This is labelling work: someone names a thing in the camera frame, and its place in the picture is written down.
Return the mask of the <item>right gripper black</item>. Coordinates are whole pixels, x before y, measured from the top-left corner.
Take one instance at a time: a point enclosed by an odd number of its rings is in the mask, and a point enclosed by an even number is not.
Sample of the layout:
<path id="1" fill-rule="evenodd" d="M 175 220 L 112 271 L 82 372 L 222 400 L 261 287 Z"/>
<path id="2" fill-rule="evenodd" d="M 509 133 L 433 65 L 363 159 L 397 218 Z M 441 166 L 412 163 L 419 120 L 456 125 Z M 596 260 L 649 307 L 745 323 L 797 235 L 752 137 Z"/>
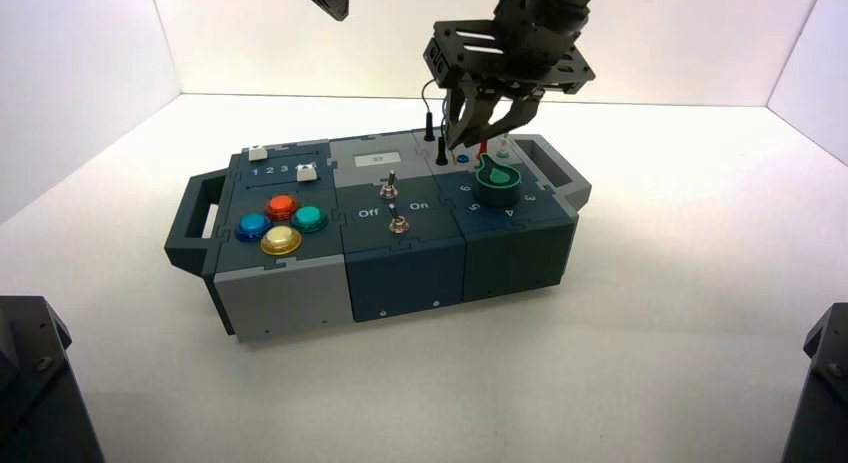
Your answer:
<path id="1" fill-rule="evenodd" d="M 494 20 L 437 21 L 423 59 L 445 89 L 469 79 L 575 94 L 595 79 L 574 37 L 532 24 L 508 28 Z M 447 148 L 471 147 L 528 124 L 541 99 L 542 94 L 512 99 L 507 113 L 489 123 L 493 94 L 448 92 Z"/>

